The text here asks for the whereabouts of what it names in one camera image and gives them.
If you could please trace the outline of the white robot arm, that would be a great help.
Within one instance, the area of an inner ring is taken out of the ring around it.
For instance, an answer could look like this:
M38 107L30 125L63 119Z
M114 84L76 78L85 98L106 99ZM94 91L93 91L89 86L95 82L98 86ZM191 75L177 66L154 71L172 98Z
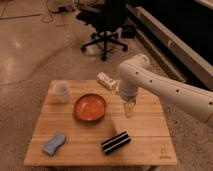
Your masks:
M141 87L213 128L213 92L155 74L147 70L149 64L146 55L137 54L118 65L120 97L134 100Z

